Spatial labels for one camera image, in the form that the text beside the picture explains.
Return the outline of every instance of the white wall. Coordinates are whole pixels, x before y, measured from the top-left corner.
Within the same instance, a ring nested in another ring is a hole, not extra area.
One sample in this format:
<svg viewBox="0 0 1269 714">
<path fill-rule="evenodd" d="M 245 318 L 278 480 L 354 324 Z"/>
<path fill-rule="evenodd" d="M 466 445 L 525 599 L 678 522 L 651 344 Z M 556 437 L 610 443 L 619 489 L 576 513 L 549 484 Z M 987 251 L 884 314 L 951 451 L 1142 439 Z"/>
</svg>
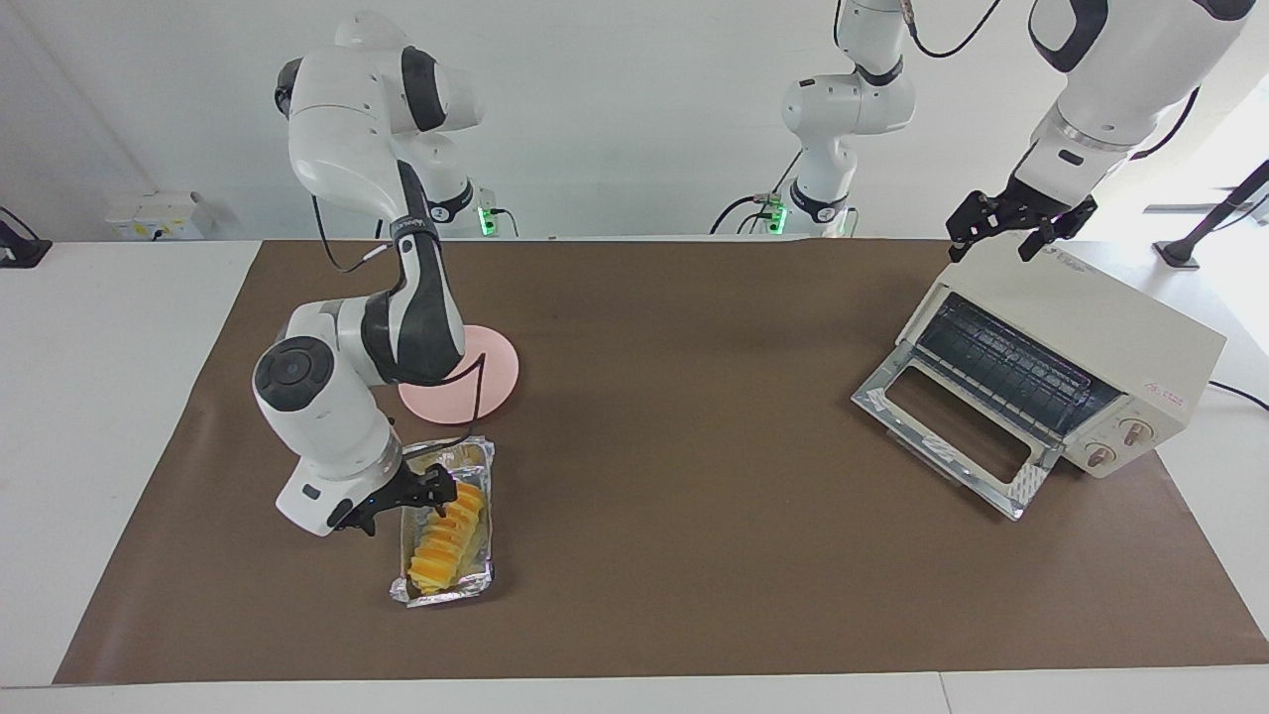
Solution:
<svg viewBox="0 0 1269 714">
<path fill-rule="evenodd" d="M 768 189 L 797 150 L 779 118 L 786 85 L 850 68 L 832 47 L 832 0 L 3 3 L 156 186 L 199 191 L 226 237 L 313 233 L 272 90 L 283 62 L 329 42 L 357 9 L 387 14 L 420 47 L 476 75 L 487 117 L 454 140 L 471 174 L 534 235 L 707 230 L 732 198 Z M 985 5 L 919 3 L 923 38 L 950 44 Z M 1005 3 L 953 60 L 909 51 L 916 119 L 858 141 L 862 233 L 940 235 L 970 189 L 1001 188 L 1063 82 L 1030 47 L 1029 6 Z M 13 53 L 4 44 L 0 61 Z M 3 66 L 0 199 L 57 237 L 100 236 L 110 167 L 79 146 L 55 108 L 34 108 L 38 82 Z M 1175 146 L 1117 176 L 1103 204 L 1140 209 L 1151 181 L 1265 72 L 1269 10 L 1258 9 Z M 334 209 L 329 223 L 346 235 L 373 224 Z"/>
</svg>

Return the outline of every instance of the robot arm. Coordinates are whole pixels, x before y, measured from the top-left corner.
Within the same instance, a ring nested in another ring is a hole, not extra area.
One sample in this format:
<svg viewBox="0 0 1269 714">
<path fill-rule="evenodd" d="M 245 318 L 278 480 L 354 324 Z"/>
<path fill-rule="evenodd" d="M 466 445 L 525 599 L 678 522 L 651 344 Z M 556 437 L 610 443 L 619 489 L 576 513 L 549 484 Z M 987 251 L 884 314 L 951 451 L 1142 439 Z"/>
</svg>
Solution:
<svg viewBox="0 0 1269 714">
<path fill-rule="evenodd" d="M 971 193 L 947 222 L 952 259 L 1009 230 L 1034 232 L 1029 260 L 1071 237 L 1096 208 L 1090 193 L 1118 170 L 1212 71 L 1255 0 L 1037 0 L 1032 41 L 1066 89 L 1032 133 L 1005 190 Z"/>
<path fill-rule="evenodd" d="M 387 124 L 386 128 L 378 127 L 383 131 L 381 137 L 391 134 L 393 153 L 416 171 L 442 237 L 487 232 L 480 208 L 492 205 L 492 191 L 472 184 L 457 147 L 442 133 L 477 126 L 483 118 L 485 107 L 476 96 L 471 75 L 443 65 L 414 47 L 405 33 L 383 15 L 360 11 L 340 23 L 334 48 L 326 47 L 292 60 L 282 68 L 274 100 L 283 114 L 293 117 L 296 113 L 294 85 L 302 63 L 332 49 L 343 49 L 344 57 L 359 56 L 358 71 L 377 77 L 379 86 L 368 89 L 382 91 L 386 99 L 381 113 Z M 348 88 L 349 79 L 340 80 L 336 90 Z M 357 107 L 352 100 L 346 103 Z M 299 174 L 301 167 L 294 167 Z M 336 190 L 331 200 L 346 207 L 340 199 L 343 195 Z"/>
<path fill-rule="evenodd" d="M 784 124 L 803 148 L 799 174 L 782 189 L 791 232 L 825 235 L 840 226 L 857 166 L 848 137 L 898 131 L 912 119 L 905 32 L 900 0 L 845 0 L 834 36 L 854 71 L 805 79 L 786 93 Z"/>
<path fill-rule="evenodd" d="M 299 455 L 277 506 L 320 536 L 345 528 L 373 535 L 379 511 L 443 509 L 456 498 L 444 469 L 421 476 L 409 469 L 369 392 L 383 384 L 442 384 L 466 349 L 424 183 L 404 148 L 411 132 L 400 132 L 406 136 L 398 141 L 392 129 L 398 120 L 435 128 L 471 115 L 447 112 L 438 81 L 424 82 L 431 88 L 425 107 L 411 107 L 407 98 L 418 94 L 410 88 L 419 84 L 406 79 L 398 90 L 376 62 L 376 53 L 392 52 L 409 67 L 412 48 L 395 47 L 378 49 L 364 39 L 359 49 L 313 51 L 292 63 L 284 96 L 299 181 L 313 195 L 388 222 L 401 265 L 391 289 L 297 308 L 255 368 L 260 411 Z"/>
</svg>

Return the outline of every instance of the food in tray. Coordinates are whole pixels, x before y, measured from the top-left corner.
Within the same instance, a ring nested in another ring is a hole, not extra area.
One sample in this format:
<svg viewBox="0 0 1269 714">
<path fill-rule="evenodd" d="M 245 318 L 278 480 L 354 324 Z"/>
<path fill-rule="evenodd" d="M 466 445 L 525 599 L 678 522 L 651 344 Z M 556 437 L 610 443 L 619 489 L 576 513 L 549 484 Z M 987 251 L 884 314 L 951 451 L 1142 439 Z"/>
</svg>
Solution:
<svg viewBox="0 0 1269 714">
<path fill-rule="evenodd" d="M 467 561 L 485 495 L 480 488 L 458 483 L 458 498 L 445 505 L 445 515 L 431 512 L 423 528 L 423 538 L 410 558 L 410 581 L 425 595 L 454 585 L 458 571 Z"/>
</svg>

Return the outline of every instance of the pink plate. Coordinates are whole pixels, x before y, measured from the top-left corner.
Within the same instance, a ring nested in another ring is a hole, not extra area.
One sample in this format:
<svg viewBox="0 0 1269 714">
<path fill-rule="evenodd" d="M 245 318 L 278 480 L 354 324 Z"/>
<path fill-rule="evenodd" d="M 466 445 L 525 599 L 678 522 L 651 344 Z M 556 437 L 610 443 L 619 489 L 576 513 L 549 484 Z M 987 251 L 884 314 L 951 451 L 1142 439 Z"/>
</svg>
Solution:
<svg viewBox="0 0 1269 714">
<path fill-rule="evenodd" d="M 480 416 L 487 417 L 511 396 L 515 380 L 520 377 L 520 356 L 515 346 L 500 332 L 478 325 L 466 325 L 467 354 L 450 375 L 461 374 L 485 355 L 485 382 L 481 387 Z M 476 408 L 476 378 L 480 370 L 472 370 L 466 378 L 442 387 L 415 387 L 404 384 L 400 388 L 401 402 L 406 408 L 434 425 L 466 425 Z"/>
</svg>

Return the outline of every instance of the brown paper mat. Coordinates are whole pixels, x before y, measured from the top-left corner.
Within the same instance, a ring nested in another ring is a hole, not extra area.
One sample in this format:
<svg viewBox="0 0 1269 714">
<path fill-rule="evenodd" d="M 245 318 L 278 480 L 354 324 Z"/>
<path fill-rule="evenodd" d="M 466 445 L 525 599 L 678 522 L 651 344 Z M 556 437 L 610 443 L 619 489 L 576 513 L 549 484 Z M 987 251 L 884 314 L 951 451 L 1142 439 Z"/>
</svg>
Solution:
<svg viewBox="0 0 1269 714">
<path fill-rule="evenodd" d="M 392 515 L 322 540 L 274 511 L 296 458 L 249 387 L 293 307 L 396 266 L 340 276 L 311 242 L 265 243 L 56 681 L 1269 662 L 1156 458 L 1066 469 L 1010 524 L 849 405 L 944 250 L 448 245 L 463 316 L 503 330 L 523 374 L 480 429 L 494 586 L 407 611 L 387 596 Z M 378 398 L 407 443 L 452 434 Z"/>
</svg>

